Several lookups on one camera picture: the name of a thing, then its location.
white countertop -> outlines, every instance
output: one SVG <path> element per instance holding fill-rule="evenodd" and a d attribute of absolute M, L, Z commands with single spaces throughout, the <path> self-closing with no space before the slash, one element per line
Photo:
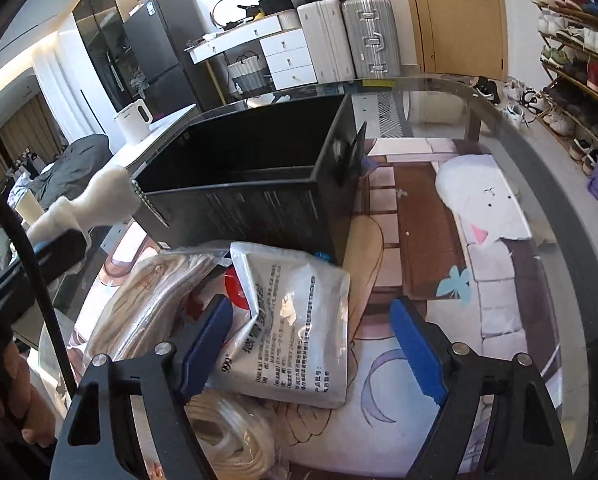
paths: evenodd
<path fill-rule="evenodd" d="M 158 121 L 155 121 L 150 125 L 151 134 L 143 139 L 139 144 L 124 144 L 124 146 L 116 152 L 112 158 L 108 161 L 106 166 L 123 166 L 127 168 L 130 166 L 140 155 L 149 150 L 156 141 L 168 131 L 169 127 L 176 123 L 180 118 L 187 114 L 197 105 L 186 106 L 166 116 Z"/>

gray refrigerator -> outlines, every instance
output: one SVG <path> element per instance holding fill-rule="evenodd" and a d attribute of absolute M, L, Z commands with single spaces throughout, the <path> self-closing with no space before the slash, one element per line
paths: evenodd
<path fill-rule="evenodd" d="M 184 51 L 188 41 L 205 34 L 193 0 L 149 0 L 124 29 L 162 113 L 191 104 L 202 112 L 222 105 L 206 64 L 192 63 Z"/>

kettle handle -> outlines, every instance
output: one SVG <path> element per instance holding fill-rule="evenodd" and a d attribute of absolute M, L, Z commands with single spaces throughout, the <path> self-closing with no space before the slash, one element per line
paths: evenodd
<path fill-rule="evenodd" d="M 139 112 L 139 114 L 141 115 L 141 118 L 147 123 L 150 124 L 153 122 L 153 115 L 150 113 L 150 110 L 148 110 L 148 107 L 145 105 L 145 102 L 143 102 L 143 99 L 137 99 L 137 101 L 135 101 L 136 104 L 136 108 L 137 111 Z"/>

metal screw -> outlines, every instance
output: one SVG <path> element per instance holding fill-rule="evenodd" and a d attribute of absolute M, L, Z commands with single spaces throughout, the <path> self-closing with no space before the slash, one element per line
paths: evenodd
<path fill-rule="evenodd" d="M 172 350 L 172 343 L 168 343 L 164 341 L 163 343 L 159 343 L 156 347 L 154 347 L 154 353 L 157 355 L 165 355 Z"/>
<path fill-rule="evenodd" d="M 105 354 L 98 354 L 92 358 L 92 364 L 97 367 L 106 364 L 107 361 L 108 356 Z"/>
<path fill-rule="evenodd" d="M 453 352 L 457 355 L 470 354 L 470 346 L 466 343 L 453 343 Z"/>
<path fill-rule="evenodd" d="M 530 366 L 533 363 L 532 357 L 528 354 L 519 354 L 517 362 L 522 366 Z"/>

human hand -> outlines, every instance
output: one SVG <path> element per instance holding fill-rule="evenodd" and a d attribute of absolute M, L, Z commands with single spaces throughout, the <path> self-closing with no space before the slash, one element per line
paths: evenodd
<path fill-rule="evenodd" d="M 30 384 L 30 368 L 14 343 L 10 343 L 3 352 L 3 364 L 12 378 L 8 408 L 16 418 L 25 417 L 21 435 L 29 444 L 50 446 L 54 442 L 54 415 L 41 394 Z M 5 415 L 0 399 L 0 418 Z"/>

